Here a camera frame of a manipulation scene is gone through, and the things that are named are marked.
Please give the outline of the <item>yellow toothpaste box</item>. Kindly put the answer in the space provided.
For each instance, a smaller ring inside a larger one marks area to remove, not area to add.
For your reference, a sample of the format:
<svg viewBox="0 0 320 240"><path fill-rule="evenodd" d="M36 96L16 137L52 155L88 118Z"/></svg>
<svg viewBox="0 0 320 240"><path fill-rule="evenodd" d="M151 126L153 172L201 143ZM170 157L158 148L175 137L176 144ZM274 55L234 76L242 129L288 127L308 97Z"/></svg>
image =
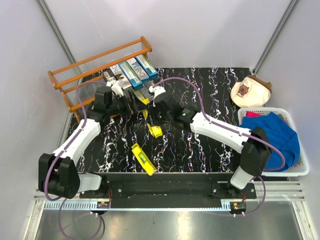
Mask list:
<svg viewBox="0 0 320 240"><path fill-rule="evenodd" d="M142 111L142 114L144 116L144 119L145 121L147 120L147 117L148 117L148 111L147 110L143 110ZM163 132L162 132L162 129L160 126L151 126L149 123L146 123L147 124L147 127L148 127L148 130L150 132L150 134L155 137L155 138L158 138L158 137L161 137L163 136Z"/></svg>
<svg viewBox="0 0 320 240"><path fill-rule="evenodd" d="M153 163L150 161L146 153L142 150L142 148L135 143L131 147L131 151L135 158L138 160L142 168L145 170L145 172L149 175L152 176L154 173L157 172L156 167L153 165Z"/></svg>
<svg viewBox="0 0 320 240"><path fill-rule="evenodd" d="M144 95L139 90L134 90L133 93L137 97L139 101L141 101L143 104L147 105L149 103L149 100L144 97Z"/></svg>

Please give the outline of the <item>blue toothpaste box with label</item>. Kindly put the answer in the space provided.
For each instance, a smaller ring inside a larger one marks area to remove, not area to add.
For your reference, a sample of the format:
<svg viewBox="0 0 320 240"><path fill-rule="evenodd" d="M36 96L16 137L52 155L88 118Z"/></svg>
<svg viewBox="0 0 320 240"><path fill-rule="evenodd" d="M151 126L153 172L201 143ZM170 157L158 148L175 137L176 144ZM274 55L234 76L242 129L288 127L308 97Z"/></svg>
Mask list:
<svg viewBox="0 0 320 240"><path fill-rule="evenodd" d="M143 88L143 83L130 67L127 61L123 61L119 64L120 69L126 75L134 90L140 90Z"/></svg>

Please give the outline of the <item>silver black toothpaste box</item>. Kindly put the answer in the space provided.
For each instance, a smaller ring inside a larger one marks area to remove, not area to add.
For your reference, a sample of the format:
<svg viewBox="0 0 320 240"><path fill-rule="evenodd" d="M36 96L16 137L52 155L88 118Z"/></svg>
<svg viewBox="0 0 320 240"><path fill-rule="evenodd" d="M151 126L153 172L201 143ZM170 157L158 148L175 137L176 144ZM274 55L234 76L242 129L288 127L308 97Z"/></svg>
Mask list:
<svg viewBox="0 0 320 240"><path fill-rule="evenodd" d="M121 70L118 64L112 65L110 67L115 78L120 81L120 85L123 90L133 90L133 86L130 83L129 79L126 77L124 72Z"/></svg>

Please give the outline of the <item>silver toothpaste box angled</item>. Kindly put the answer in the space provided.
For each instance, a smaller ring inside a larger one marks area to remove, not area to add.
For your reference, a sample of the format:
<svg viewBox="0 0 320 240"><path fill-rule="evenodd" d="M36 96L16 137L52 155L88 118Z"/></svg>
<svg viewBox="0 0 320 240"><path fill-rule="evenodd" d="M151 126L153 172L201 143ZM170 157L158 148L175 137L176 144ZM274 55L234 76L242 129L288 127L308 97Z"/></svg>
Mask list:
<svg viewBox="0 0 320 240"><path fill-rule="evenodd" d="M148 81L144 83L144 86L147 88L148 92L150 94L159 94L162 92L161 86L155 86L155 83L153 81Z"/></svg>

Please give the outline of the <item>blue toothpaste box plain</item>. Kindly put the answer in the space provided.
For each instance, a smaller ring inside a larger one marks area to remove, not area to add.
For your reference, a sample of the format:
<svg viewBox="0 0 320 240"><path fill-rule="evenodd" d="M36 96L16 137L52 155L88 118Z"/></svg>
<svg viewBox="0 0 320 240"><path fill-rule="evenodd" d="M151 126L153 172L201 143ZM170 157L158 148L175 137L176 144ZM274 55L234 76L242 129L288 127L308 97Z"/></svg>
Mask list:
<svg viewBox="0 0 320 240"><path fill-rule="evenodd" d="M144 70L142 65L133 57L127 60L127 63L130 65L130 67L133 69L133 71L136 73L138 78L143 82L147 83L150 80L149 75Z"/></svg>

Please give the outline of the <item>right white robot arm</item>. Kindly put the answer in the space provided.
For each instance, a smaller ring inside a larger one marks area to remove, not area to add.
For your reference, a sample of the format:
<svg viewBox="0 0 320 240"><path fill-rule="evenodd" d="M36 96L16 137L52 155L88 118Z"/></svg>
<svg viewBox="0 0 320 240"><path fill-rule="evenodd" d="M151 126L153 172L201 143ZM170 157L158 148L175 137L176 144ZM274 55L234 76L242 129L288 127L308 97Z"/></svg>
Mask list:
<svg viewBox="0 0 320 240"><path fill-rule="evenodd" d="M272 149L265 131L231 125L200 110L182 107L164 87L151 86L152 103L148 104L147 122L151 126L171 124L176 129L199 134L221 142L240 154L239 166L227 185L228 195L239 198L247 183L262 175Z"/></svg>

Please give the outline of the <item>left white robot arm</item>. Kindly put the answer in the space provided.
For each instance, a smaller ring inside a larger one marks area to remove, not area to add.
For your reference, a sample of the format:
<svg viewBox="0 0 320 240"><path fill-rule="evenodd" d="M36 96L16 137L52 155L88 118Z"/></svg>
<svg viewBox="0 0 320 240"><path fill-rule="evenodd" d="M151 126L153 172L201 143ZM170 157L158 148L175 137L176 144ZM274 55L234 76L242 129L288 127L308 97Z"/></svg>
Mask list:
<svg viewBox="0 0 320 240"><path fill-rule="evenodd" d="M102 83L94 101L80 105L83 119L69 138L53 153L44 153L38 161L38 189L49 201L72 199L76 194L90 191L103 198L108 186L97 173L78 172L76 165L89 144L101 133L112 117L137 114L147 107L132 90L121 91L115 85Z"/></svg>

